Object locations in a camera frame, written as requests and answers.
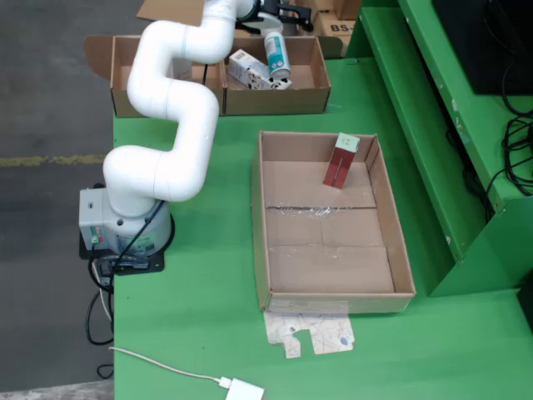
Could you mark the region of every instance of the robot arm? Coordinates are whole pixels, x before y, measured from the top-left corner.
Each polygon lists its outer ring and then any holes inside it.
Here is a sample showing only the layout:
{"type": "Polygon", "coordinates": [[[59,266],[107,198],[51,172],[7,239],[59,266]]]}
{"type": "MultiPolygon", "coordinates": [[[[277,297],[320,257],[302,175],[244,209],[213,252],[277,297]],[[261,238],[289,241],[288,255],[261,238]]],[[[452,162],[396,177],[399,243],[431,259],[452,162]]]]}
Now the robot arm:
{"type": "MultiPolygon", "coordinates": [[[[172,59],[220,62],[232,49],[237,25],[256,29],[265,38],[273,78],[277,78],[275,73],[290,72],[280,13],[282,7],[291,6],[282,6],[279,0],[204,1],[200,27],[158,21],[142,34],[127,83],[128,98],[142,115],[178,122],[177,135],[168,152],[121,146],[107,155],[103,164],[106,188],[80,193],[80,230],[87,250],[129,251],[137,256],[158,252],[172,236],[167,202],[184,202],[203,187],[217,128],[218,102],[211,90],[199,83],[167,77],[172,59]],[[270,62],[272,54],[275,62],[270,62]],[[165,203],[156,205],[156,200],[165,203]],[[131,247],[134,238],[138,239],[131,247]]],[[[301,13],[291,11],[300,18],[286,22],[308,22],[308,8],[301,13]]]]}
{"type": "Polygon", "coordinates": [[[121,146],[104,162],[109,202],[124,217],[147,213],[155,199],[183,202],[202,188],[217,127],[219,107],[206,87],[166,77],[173,58],[213,64],[231,51],[237,18],[255,0],[205,0],[200,27],[158,21],[142,34],[127,84],[139,113],[179,122],[174,147],[162,152],[121,146]]]}

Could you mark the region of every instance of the small white carton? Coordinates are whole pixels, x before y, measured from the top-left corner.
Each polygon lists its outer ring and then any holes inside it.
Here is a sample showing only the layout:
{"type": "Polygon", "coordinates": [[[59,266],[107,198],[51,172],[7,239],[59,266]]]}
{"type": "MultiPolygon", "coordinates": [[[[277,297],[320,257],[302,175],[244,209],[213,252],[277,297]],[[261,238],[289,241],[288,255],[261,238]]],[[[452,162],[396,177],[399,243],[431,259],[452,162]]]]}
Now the small white carton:
{"type": "Polygon", "coordinates": [[[244,50],[230,56],[229,74],[251,90],[285,90],[292,86],[289,79],[272,79],[268,66],[244,50]]]}

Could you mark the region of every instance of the paper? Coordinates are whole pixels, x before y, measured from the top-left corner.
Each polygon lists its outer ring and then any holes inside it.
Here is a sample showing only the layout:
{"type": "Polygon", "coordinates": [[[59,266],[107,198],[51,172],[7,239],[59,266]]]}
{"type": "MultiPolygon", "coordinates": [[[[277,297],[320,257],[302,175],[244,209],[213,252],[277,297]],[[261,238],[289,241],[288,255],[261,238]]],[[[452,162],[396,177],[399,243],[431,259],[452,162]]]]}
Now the paper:
{"type": "Polygon", "coordinates": [[[356,339],[347,315],[295,314],[265,311],[268,342],[283,344],[287,358],[301,356],[301,344],[292,335],[309,330],[315,354],[348,352],[356,339]]]}

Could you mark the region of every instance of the can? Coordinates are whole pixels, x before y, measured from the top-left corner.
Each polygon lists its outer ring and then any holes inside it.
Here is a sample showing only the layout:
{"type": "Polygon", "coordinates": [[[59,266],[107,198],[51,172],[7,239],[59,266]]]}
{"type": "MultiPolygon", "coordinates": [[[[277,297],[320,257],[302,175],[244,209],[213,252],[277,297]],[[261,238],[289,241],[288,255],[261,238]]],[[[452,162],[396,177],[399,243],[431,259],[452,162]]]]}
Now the can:
{"type": "Polygon", "coordinates": [[[270,78],[281,80],[291,75],[291,64],[286,54],[285,39],[279,32],[270,32],[265,36],[266,59],[270,78]]]}

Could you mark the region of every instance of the concrete floor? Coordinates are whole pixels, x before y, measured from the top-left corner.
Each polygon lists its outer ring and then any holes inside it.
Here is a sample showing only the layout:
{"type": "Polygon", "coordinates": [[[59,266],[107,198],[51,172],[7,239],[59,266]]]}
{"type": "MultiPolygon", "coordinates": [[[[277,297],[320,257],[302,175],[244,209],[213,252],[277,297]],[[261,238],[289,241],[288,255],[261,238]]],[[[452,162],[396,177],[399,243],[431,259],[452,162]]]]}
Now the concrete floor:
{"type": "MultiPolygon", "coordinates": [[[[78,192],[102,164],[50,161],[110,150],[108,82],[83,38],[140,33],[141,3],[0,1],[0,392],[95,381],[112,360],[85,339],[95,287],[77,256],[78,192]]],[[[99,307],[93,326],[109,334],[99,307]]]]}

